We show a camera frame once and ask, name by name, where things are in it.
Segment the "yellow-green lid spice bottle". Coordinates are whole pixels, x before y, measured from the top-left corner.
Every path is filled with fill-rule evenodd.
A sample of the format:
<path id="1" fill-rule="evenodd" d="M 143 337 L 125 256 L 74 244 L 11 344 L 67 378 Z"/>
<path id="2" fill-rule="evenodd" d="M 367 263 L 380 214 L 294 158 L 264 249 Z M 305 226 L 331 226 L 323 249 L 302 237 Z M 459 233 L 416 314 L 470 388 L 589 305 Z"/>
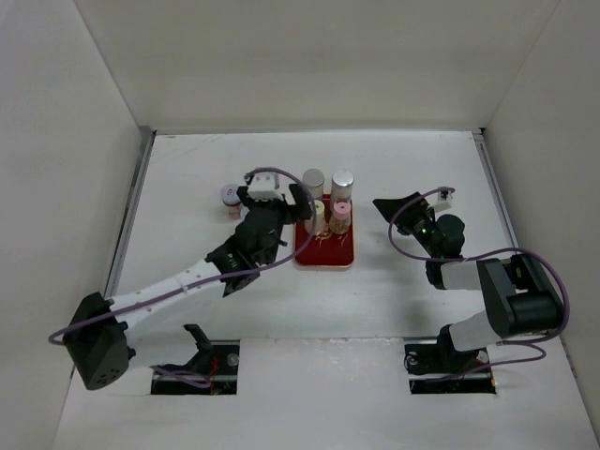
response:
<path id="1" fill-rule="evenodd" d="M 320 200 L 315 202 L 315 214 L 304 222 L 304 228 L 307 233 L 313 231 L 314 235 L 320 235 L 324 232 L 326 226 L 325 206 Z"/>

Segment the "tall jar silver lid front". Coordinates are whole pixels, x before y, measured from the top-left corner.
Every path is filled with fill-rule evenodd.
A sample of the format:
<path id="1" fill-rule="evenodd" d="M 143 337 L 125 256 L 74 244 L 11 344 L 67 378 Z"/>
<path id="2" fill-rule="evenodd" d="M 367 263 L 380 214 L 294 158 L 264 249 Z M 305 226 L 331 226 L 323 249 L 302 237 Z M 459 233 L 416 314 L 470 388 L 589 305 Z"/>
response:
<path id="1" fill-rule="evenodd" d="M 321 201 L 324 194 L 324 175 L 319 169 L 308 169 L 303 173 L 303 183 L 307 186 L 312 197 Z"/>

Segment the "tall jar silver lid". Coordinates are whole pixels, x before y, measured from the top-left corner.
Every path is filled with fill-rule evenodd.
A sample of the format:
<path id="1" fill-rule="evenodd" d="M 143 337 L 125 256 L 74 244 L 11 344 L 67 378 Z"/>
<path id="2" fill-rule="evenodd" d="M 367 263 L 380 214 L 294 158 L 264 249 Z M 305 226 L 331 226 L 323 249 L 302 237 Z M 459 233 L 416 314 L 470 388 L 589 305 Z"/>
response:
<path id="1" fill-rule="evenodd" d="M 332 174 L 330 200 L 335 202 L 351 202 L 354 176 L 349 170 L 340 169 Z"/>
<path id="2" fill-rule="evenodd" d="M 303 183 L 307 186 L 312 197 L 321 201 L 324 194 L 324 175 L 319 169 L 308 169 L 303 173 Z"/>

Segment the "pink lid spice bottle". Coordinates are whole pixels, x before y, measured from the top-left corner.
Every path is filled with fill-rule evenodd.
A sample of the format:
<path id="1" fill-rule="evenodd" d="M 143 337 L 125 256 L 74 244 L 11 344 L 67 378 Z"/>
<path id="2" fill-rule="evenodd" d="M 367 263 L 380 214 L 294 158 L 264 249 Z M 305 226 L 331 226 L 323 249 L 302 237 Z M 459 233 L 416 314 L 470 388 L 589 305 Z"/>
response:
<path id="1" fill-rule="evenodd" d="M 333 203 L 329 220 L 329 229 L 333 234 L 342 235 L 349 231 L 352 224 L 352 205 L 346 201 Z"/>

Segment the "tall jar silver lid back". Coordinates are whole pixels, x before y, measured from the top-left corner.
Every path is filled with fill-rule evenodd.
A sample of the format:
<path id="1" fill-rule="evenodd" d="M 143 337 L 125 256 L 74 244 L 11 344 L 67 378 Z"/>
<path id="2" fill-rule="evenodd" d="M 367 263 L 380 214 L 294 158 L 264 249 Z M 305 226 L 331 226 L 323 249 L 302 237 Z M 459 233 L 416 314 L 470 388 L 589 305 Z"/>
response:
<path id="1" fill-rule="evenodd" d="M 340 169 L 332 174 L 330 200 L 335 202 L 351 202 L 354 176 L 349 170 Z"/>

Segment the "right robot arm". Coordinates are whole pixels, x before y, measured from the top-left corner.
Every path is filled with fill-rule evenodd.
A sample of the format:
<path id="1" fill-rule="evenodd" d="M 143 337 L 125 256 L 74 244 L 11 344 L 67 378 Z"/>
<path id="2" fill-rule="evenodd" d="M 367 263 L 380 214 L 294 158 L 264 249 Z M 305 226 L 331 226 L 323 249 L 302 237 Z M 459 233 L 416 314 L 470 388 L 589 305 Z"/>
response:
<path id="1" fill-rule="evenodd" d="M 426 252 L 427 281 L 440 291 L 473 291 L 483 311 L 444 326 L 432 344 L 408 344 L 404 365 L 412 375 L 440 374 L 452 380 L 492 368 L 487 347 L 518 345 L 537 349 L 568 323 L 568 294 L 556 271 L 541 256 L 518 247 L 466 258 L 465 224 L 448 213 L 454 190 L 435 189 L 438 201 L 419 192 L 373 205 L 390 233 L 413 237 Z"/>

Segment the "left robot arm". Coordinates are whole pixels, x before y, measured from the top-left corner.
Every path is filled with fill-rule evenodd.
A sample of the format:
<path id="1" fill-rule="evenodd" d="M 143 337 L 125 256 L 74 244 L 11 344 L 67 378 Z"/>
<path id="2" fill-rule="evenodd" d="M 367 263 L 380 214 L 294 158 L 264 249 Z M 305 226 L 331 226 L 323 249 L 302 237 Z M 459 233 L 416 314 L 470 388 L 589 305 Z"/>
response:
<path id="1" fill-rule="evenodd" d="M 159 327 L 194 308 L 245 289 L 261 272 L 277 267 L 285 226 L 310 219 L 315 201 L 305 187 L 289 186 L 287 202 L 271 172 L 255 174 L 237 189 L 247 214 L 233 235 L 204 258 L 138 291 L 105 298 L 94 292 L 81 301 L 69 326 L 54 338 L 66 347 L 84 387 L 108 387 L 134 368 L 151 368 L 195 388 L 207 389 L 215 371 L 212 341 L 194 322 L 173 333 Z"/>

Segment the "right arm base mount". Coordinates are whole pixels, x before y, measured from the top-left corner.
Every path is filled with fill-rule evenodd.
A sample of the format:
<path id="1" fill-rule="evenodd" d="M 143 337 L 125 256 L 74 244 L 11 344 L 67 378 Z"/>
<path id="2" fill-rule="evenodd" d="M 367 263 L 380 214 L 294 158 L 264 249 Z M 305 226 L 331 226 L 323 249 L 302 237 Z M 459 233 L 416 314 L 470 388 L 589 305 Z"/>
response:
<path id="1" fill-rule="evenodd" d="M 467 374 L 489 362 L 486 349 L 459 353 L 445 361 L 434 343 L 408 343 L 404 350 L 404 367 L 413 395 L 496 393 L 490 368 Z"/>

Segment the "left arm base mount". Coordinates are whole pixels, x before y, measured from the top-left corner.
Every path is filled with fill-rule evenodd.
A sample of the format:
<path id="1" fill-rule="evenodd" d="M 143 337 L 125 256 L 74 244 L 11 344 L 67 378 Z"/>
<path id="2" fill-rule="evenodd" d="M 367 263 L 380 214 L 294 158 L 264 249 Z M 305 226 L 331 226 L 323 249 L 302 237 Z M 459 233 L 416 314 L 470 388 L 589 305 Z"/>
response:
<path id="1" fill-rule="evenodd" d="M 154 368 L 150 394 L 155 396 L 232 396 L 237 393 L 241 343 L 211 340 L 197 324 L 184 329 L 194 353 L 183 364 Z"/>

